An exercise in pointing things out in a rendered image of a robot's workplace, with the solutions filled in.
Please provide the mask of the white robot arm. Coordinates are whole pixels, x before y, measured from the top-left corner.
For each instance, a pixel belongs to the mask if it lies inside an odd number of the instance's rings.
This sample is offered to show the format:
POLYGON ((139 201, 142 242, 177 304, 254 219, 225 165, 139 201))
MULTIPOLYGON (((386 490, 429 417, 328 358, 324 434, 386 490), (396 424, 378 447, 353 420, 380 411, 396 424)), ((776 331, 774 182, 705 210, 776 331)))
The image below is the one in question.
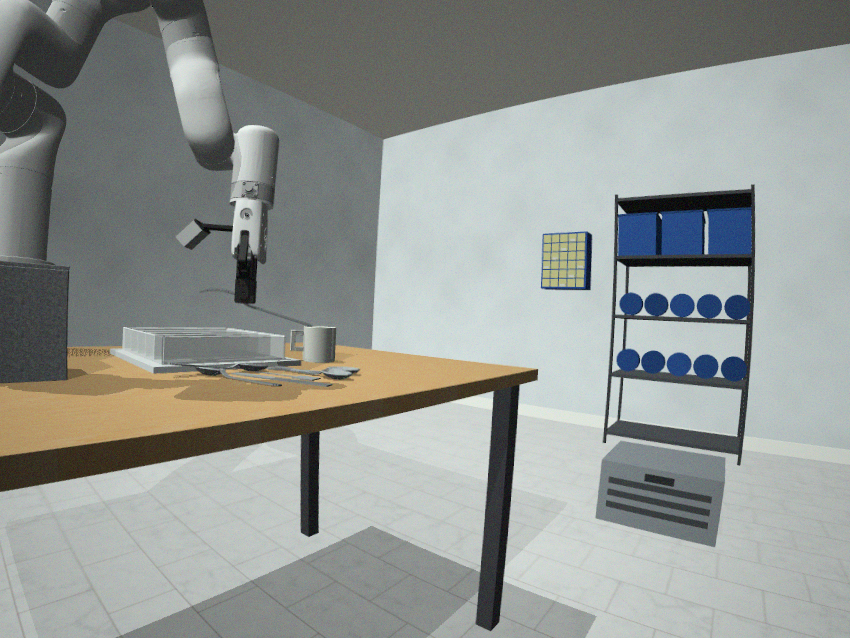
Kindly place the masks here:
POLYGON ((55 265, 47 261, 49 217, 66 127, 62 106, 14 63, 51 87, 69 87, 104 24, 151 5, 196 161, 233 170, 230 200, 274 205, 279 137, 258 125, 233 135, 203 0, 53 0, 47 13, 29 0, 0 0, 0 261, 55 265))

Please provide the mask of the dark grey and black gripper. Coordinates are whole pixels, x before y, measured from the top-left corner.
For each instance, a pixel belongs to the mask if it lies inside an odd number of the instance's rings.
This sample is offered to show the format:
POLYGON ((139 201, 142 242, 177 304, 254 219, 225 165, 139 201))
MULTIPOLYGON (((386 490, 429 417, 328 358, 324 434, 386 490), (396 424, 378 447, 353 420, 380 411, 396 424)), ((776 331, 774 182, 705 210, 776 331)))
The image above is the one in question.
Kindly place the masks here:
POLYGON ((233 198, 230 200, 230 205, 235 207, 232 256, 238 264, 234 301, 235 303, 252 304, 254 302, 253 304, 255 304, 257 260, 261 264, 266 263, 267 209, 273 209, 274 205, 266 200, 247 197, 233 198))

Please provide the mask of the white mug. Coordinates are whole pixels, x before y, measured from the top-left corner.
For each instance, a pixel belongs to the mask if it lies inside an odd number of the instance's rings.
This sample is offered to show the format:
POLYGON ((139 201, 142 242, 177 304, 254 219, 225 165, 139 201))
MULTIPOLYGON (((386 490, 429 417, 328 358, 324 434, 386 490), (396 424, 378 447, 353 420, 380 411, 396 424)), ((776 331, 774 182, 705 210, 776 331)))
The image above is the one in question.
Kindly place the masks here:
POLYGON ((303 360, 313 363, 335 361, 336 328, 304 326, 304 331, 291 330, 290 351, 303 351, 303 360), (303 335, 303 347, 295 347, 295 335, 303 335))

